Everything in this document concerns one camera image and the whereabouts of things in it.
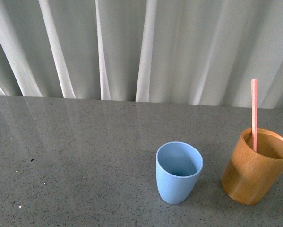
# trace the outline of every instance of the bamboo cup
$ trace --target bamboo cup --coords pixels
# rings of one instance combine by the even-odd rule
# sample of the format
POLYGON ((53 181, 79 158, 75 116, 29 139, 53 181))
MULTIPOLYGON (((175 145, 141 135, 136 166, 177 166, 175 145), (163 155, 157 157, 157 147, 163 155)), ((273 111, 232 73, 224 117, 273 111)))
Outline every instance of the bamboo cup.
POLYGON ((257 152, 252 149, 251 128, 237 142, 221 178, 224 191, 233 200, 257 204, 283 172, 283 137, 257 129, 257 152))

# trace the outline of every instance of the granite surface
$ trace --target granite surface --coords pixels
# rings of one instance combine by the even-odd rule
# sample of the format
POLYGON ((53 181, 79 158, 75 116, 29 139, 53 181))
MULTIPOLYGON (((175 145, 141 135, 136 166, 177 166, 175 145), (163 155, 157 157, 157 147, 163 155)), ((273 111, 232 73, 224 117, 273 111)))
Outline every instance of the granite surface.
MULTIPOLYGON (((248 108, 0 96, 0 226, 281 226, 283 174, 255 206, 220 178, 248 108), (190 196, 165 203, 155 154, 196 147, 204 167, 190 196)), ((283 110, 258 110, 283 136, 283 110)))

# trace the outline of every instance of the sheer curtain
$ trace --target sheer curtain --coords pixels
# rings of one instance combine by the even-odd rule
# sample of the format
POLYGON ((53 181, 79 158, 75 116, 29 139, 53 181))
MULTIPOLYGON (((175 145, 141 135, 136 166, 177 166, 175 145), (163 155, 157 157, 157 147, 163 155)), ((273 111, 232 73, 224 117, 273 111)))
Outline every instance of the sheer curtain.
POLYGON ((0 0, 0 95, 283 108, 283 0, 0 0))

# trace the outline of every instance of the blue cup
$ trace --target blue cup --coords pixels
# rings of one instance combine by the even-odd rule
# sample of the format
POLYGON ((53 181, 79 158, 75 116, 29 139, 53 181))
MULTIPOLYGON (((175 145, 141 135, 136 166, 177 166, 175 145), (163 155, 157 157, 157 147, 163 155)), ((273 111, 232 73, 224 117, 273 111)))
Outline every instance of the blue cup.
POLYGON ((183 142, 163 144, 156 154, 156 179, 161 198, 183 202, 194 188, 203 167, 199 151, 183 142))

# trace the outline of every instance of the pink straw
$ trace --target pink straw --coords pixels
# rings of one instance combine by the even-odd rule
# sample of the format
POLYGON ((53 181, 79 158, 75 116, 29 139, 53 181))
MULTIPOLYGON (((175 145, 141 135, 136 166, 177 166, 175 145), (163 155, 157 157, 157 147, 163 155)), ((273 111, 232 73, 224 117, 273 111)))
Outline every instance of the pink straw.
POLYGON ((251 133, 253 150, 257 151, 257 79, 251 80, 251 133))

